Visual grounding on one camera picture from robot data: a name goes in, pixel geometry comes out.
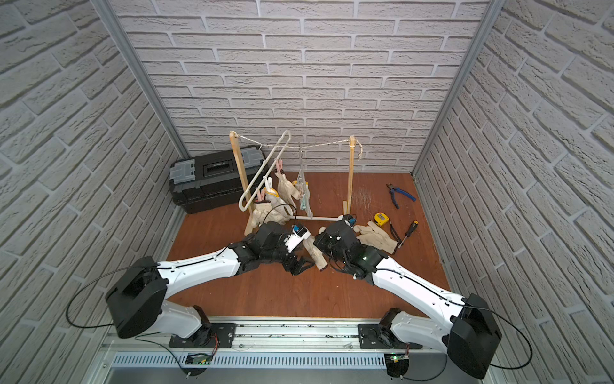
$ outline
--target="blue-handled pliers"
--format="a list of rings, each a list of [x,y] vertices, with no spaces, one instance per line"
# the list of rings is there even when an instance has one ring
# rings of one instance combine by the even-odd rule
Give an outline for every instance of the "blue-handled pliers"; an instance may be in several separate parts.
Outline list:
[[[394,204],[394,206],[395,206],[395,207],[397,207],[397,209],[398,209],[398,203],[397,203],[396,199],[394,198],[394,192],[398,192],[398,193],[400,193],[400,194],[402,194],[402,195],[405,195],[405,196],[409,197],[409,198],[411,199],[411,201],[412,201],[412,202],[415,202],[415,201],[416,201],[416,198],[415,198],[415,197],[413,197],[413,196],[412,196],[412,195],[410,195],[409,193],[405,192],[405,191],[404,191],[404,190],[402,190],[401,188],[399,188],[399,187],[395,187],[395,186],[393,186],[392,184],[386,184],[386,186],[387,186],[387,187],[388,187],[388,189],[390,190],[389,192],[390,192],[390,197],[392,198],[392,203]]]

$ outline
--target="yellow tape measure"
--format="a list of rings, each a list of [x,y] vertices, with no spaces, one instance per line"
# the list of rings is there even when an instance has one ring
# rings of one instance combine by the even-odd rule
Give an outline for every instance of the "yellow tape measure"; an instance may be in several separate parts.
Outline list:
[[[375,221],[375,224],[377,224],[380,227],[390,221],[388,216],[386,216],[386,214],[382,212],[377,212],[373,220]]]

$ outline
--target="wooden floor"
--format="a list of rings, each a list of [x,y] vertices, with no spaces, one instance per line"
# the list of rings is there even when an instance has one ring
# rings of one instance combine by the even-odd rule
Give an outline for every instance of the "wooden floor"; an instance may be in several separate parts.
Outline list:
[[[348,176],[345,173],[306,173],[311,191],[311,209],[315,216],[338,216],[346,198]],[[295,173],[288,172],[288,180]],[[394,259],[408,270],[448,288],[439,256],[426,223],[420,201],[397,194],[400,209],[391,202],[386,184],[418,196],[409,174],[357,173],[354,175],[352,213],[357,224],[366,225],[377,212],[384,212],[402,236],[413,220],[418,229],[397,251]],[[243,238],[248,218],[236,204],[188,215],[179,230],[168,260],[179,260],[222,249]],[[326,222],[304,223],[312,233]],[[389,225],[384,229],[389,232]],[[353,280],[352,276],[326,268],[311,268],[299,276],[285,272],[281,264],[261,265],[257,270],[231,278],[209,281],[186,289],[171,301],[199,305],[207,315],[217,316],[294,316],[326,318],[380,318],[391,307],[413,315],[420,312],[397,296]]]

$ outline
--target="screwdriver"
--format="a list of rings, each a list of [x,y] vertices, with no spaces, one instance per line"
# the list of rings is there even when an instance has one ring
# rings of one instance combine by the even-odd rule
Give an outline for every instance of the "screwdriver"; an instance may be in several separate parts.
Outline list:
[[[414,220],[413,223],[411,223],[410,228],[407,230],[407,232],[405,232],[405,237],[403,238],[403,240],[399,243],[397,249],[401,248],[401,246],[403,245],[403,243],[405,242],[405,240],[407,240],[407,238],[411,235],[412,232],[414,232],[416,230],[416,228],[418,228],[418,221]]]

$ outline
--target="aluminum frame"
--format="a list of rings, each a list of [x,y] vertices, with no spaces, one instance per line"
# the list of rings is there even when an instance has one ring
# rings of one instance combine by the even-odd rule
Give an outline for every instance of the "aluminum frame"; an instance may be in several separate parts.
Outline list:
[[[433,127],[431,128],[424,146],[418,155],[414,168],[411,170],[411,175],[413,176],[414,180],[420,173],[420,170],[426,161],[426,157],[429,155],[430,149],[435,143],[435,139],[437,138],[437,135],[439,135],[439,131],[443,127],[443,122],[452,110],[452,105],[461,94],[462,86],[469,77],[469,73],[471,72],[475,61],[477,60],[478,55],[480,54],[480,51],[484,46],[488,35],[490,34],[492,26],[497,20],[499,13],[501,13],[501,9],[503,9],[503,5],[506,1],[507,0],[491,0],[484,10],[484,15],[482,16],[482,20],[478,25],[478,29],[475,31],[475,35],[473,36],[471,43],[469,43],[467,53],[460,63],[459,70],[456,73],[456,76],[454,76],[452,85],[448,89],[448,93],[441,104],[441,108],[439,109],[437,118],[435,118]]]
[[[158,119],[160,119],[164,131],[166,131],[170,137],[175,149],[177,149],[177,152],[182,159],[189,159],[190,151],[185,146],[183,140],[181,140],[181,136],[179,135],[179,132],[177,132],[177,128],[175,127],[170,114],[166,110],[166,106],[162,102],[158,91],[156,91],[154,83],[149,77],[149,74],[147,73],[143,62],[139,58],[138,53],[136,53],[136,49],[134,49],[132,43],[130,42],[130,38],[128,38],[128,34],[123,29],[122,23],[119,21],[113,7],[108,0],[91,0],[91,3],[94,5],[94,8],[100,16],[100,20],[102,20],[104,26],[109,31],[113,41],[115,41],[117,49],[126,60],[128,68],[130,68],[134,74],[136,82],[141,86],[143,95],[145,95],[156,116],[158,116]]]
[[[259,316],[210,316],[213,323],[236,323],[237,335],[231,348],[219,349],[220,357],[228,356],[274,356],[276,353],[285,353],[287,356],[330,356],[337,354],[342,358],[359,358],[360,356],[374,357],[383,353],[405,353],[399,350],[361,350],[360,340],[357,336],[358,324],[377,324],[379,319],[366,318],[284,318]],[[428,318],[419,318],[423,322],[432,322]],[[159,342],[168,346],[170,335],[151,335],[147,340]],[[179,357],[187,352],[211,352],[211,348],[171,348]],[[436,350],[423,348],[410,350],[411,354],[439,353]],[[135,339],[120,339],[113,329],[109,330],[106,338],[95,355],[82,384],[103,384],[114,366],[118,354],[159,356],[164,357],[168,352],[160,347]],[[496,379],[497,373],[489,370],[483,382],[486,384],[503,382]]]

